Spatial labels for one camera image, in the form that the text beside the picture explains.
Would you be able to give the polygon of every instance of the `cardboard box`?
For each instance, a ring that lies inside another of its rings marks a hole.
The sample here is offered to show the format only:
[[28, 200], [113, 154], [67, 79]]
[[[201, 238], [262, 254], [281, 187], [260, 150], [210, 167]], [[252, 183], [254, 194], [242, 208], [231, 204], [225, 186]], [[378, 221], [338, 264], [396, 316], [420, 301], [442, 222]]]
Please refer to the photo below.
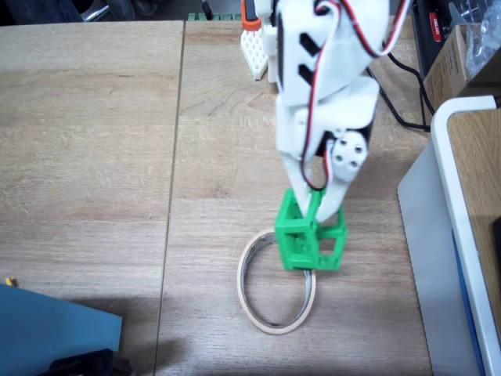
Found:
[[[480, 29], [480, 24], [470, 26]], [[424, 79], [435, 110], [446, 100], [460, 96], [493, 95], [496, 102], [501, 100], [501, 49], [473, 78], [467, 70], [467, 50], [467, 26], [454, 27]], [[431, 114], [426, 112], [427, 123], [431, 124]]]

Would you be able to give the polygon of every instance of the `orange part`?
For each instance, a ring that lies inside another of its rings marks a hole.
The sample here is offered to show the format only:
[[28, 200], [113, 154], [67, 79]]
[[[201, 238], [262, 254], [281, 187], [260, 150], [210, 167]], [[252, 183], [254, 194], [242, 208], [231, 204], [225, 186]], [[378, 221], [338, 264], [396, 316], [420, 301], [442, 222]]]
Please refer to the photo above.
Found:
[[247, 31], [258, 31], [261, 29], [261, 20], [247, 21], [247, 14], [245, 13], [245, 0], [242, 0], [242, 25], [243, 29]]

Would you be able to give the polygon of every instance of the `cable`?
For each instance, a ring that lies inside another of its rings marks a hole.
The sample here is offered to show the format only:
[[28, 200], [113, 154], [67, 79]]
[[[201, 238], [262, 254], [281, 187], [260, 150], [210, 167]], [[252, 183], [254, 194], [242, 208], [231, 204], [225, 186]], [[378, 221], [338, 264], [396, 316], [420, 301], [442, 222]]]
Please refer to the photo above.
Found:
[[388, 57], [390, 60], [395, 64], [397, 67], [400, 69], [403, 69], [404, 71], [407, 71], [409, 73], [412, 73], [416, 76], [417, 81], [420, 83], [420, 95], [424, 98], [424, 102], [426, 103], [426, 107], [428, 107], [428, 110], [431, 112], [432, 115], [435, 115], [435, 111], [433, 109], [433, 106], [431, 106], [430, 100], [428, 98], [428, 95], [426, 94], [426, 90], [424, 88], [424, 83], [423, 80], [421, 79], [420, 73], [415, 70], [414, 68], [406, 66], [404, 63], [400, 63], [390, 52], [388, 53]]
[[374, 73], [370, 70], [369, 67], [367, 67], [366, 69], [366, 72], [367, 74], [373, 78], [374, 81], [377, 82], [377, 84], [379, 85], [380, 89], [379, 89], [379, 92], [381, 94], [381, 96], [383, 97], [384, 99], [384, 102], [387, 104], [388, 108], [390, 109], [391, 113], [393, 114], [393, 116], [395, 116], [395, 119], [397, 119], [398, 123], [400, 125], [403, 125], [404, 127], [408, 127], [408, 128], [414, 128], [414, 129], [421, 129], [425, 132], [429, 132], [430, 131], [430, 127], [426, 125], [426, 120], [425, 120], [425, 117], [424, 117], [424, 106], [423, 106], [423, 96], [420, 94], [420, 102], [421, 102], [421, 116], [423, 118], [423, 124], [420, 125], [420, 124], [416, 124], [416, 123], [410, 123], [408, 121], [405, 121], [397, 112], [397, 110], [395, 109], [395, 106], [393, 106], [393, 103], [390, 101], [390, 98], [388, 97], [388, 95], [386, 94], [386, 92], [384, 91], [383, 89], [383, 86], [381, 86], [381, 83], [377, 80], [376, 76], [374, 75]]
[[312, 79], [312, 90], [310, 92], [310, 100], [309, 100], [309, 106], [308, 106], [308, 123], [306, 126], [305, 144], [303, 146], [303, 152], [301, 153], [301, 175], [302, 175], [303, 179], [305, 180], [305, 182], [310, 187], [310, 189], [315, 190], [315, 191], [324, 190], [327, 183], [330, 180], [330, 175], [329, 175], [330, 172], [328, 169], [329, 155], [327, 152], [324, 152], [324, 154], [323, 154], [323, 170], [326, 174], [326, 181], [323, 184], [323, 186], [313, 185], [312, 182], [310, 182], [308, 174], [306, 173], [306, 154], [308, 153], [308, 145], [309, 145], [309, 141], [310, 141], [310, 137], [311, 137], [311, 133], [312, 133], [313, 110], [314, 110], [314, 106], [316, 105], [316, 101], [315, 101], [316, 82], [317, 82], [317, 77], [319, 76], [319, 71], [323, 67], [323, 50], [325, 49], [326, 45], [328, 43], [330, 43], [330, 41], [334, 35], [334, 32], [337, 29], [339, 19], [341, 17], [341, 7], [334, 0], [324, 0], [324, 1], [319, 2], [319, 4], [315, 7], [315, 12], [317, 14], [320, 14], [320, 13], [324, 12], [326, 9], [329, 9], [333, 13], [333, 16], [334, 16], [333, 21], [334, 22], [333, 22], [332, 29], [331, 29], [329, 35], [327, 36], [325, 43], [323, 44], [322, 48], [320, 49], [319, 58], [316, 60], [315, 71], [313, 72], [313, 79]]
[[411, 0], [402, 0], [400, 2], [397, 16], [395, 17], [395, 22], [393, 23], [393, 28], [390, 33], [390, 38], [387, 40], [386, 43], [384, 43], [384, 47], [382, 50], [374, 49], [367, 41], [367, 38], [364, 35], [359, 22], [357, 21], [357, 17], [355, 15], [355, 12], [351, 8], [349, 1], [339, 0], [339, 2], [342, 4], [343, 8], [346, 9], [348, 16], [350, 17], [350, 20], [353, 23], [355, 33], [357, 34], [357, 37], [359, 38], [360, 43], [362, 43], [362, 46], [365, 49], [365, 51], [373, 58], [377, 58], [386, 56], [393, 49], [393, 47], [395, 47], [395, 44], [398, 40], [398, 36], [402, 32], [402, 28], [405, 23], [405, 16], [407, 15], [407, 11], [409, 10]]

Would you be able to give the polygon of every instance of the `black cable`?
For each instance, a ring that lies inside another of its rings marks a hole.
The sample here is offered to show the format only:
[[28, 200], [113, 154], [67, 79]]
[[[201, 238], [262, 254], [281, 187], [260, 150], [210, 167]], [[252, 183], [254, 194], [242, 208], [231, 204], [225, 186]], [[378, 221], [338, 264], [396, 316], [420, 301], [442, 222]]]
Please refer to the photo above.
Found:
[[420, 95], [424, 98], [424, 102], [426, 103], [426, 107], [428, 107], [428, 110], [431, 112], [432, 115], [435, 115], [435, 111], [433, 109], [433, 106], [431, 106], [430, 99], [428, 98], [426, 94], [426, 90], [424, 89], [424, 83], [423, 80], [421, 79], [420, 73], [415, 70], [414, 68], [406, 66], [404, 63], [400, 63], [390, 52], [388, 53], [388, 57], [390, 60], [393, 62], [394, 65], [399, 67], [400, 69], [403, 69], [406, 72], [412, 73], [416, 76], [417, 81], [420, 83]]
[[414, 129], [421, 129], [425, 132], [429, 132], [430, 131], [430, 127], [428, 127], [426, 125], [426, 122], [424, 120], [424, 106], [423, 106], [423, 97], [420, 95], [420, 102], [421, 102], [421, 115], [423, 116], [423, 124], [416, 124], [416, 123], [410, 123], [408, 121], [405, 121], [397, 112], [397, 110], [395, 109], [395, 106], [393, 106], [393, 103], [390, 101], [390, 98], [388, 97], [388, 95], [386, 94], [386, 92], [384, 91], [383, 89], [383, 86], [381, 86], [381, 83], [377, 80], [376, 76], [374, 76], [374, 73], [370, 70], [370, 68], [367, 67], [366, 69], [366, 72], [367, 74], [373, 78], [374, 81], [377, 82], [377, 84], [379, 85], [380, 89], [379, 89], [379, 93], [381, 94], [381, 96], [383, 97], [384, 99], [384, 102], [387, 104], [388, 108], [390, 109], [391, 113], [393, 114], [393, 116], [395, 116], [395, 119], [397, 119], [398, 123], [400, 125], [403, 125], [404, 127], [408, 127], [408, 128], [414, 128]]

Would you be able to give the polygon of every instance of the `wooden tabletop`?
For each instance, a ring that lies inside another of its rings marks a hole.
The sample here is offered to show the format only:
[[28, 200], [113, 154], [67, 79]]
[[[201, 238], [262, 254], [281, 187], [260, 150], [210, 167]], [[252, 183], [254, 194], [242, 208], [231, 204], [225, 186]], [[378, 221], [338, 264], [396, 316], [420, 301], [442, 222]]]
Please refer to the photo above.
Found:
[[501, 338], [501, 272], [492, 223], [501, 217], [501, 110], [453, 116], [452, 151], [498, 336]]
[[182, 31], [0, 29], [0, 277], [123, 316], [139, 374], [157, 346]]
[[[291, 334], [263, 334], [245, 317], [240, 254], [273, 226], [290, 184], [275, 150], [276, 89], [251, 80], [241, 32], [238, 22], [186, 24], [157, 374], [431, 374], [396, 195], [429, 137], [397, 125], [383, 102], [344, 203], [341, 271], [319, 275], [310, 317]], [[410, 22], [394, 54], [416, 67]], [[419, 121], [415, 78], [386, 59], [373, 72]], [[249, 270], [248, 294], [283, 322], [301, 307], [303, 279], [270, 249]]]
[[[430, 374], [396, 196], [429, 137], [379, 103], [345, 201], [341, 271], [319, 275], [297, 331], [262, 334], [240, 307], [236, 267], [290, 186], [276, 89], [252, 81], [240, 22], [187, 23], [184, 53], [182, 32], [180, 22], [1, 29], [0, 277], [123, 316], [123, 355], [140, 374]], [[394, 54], [417, 65], [410, 22]], [[372, 68], [419, 121], [414, 77], [385, 59]], [[248, 284], [270, 320], [302, 304], [303, 276], [276, 250], [254, 260]]]

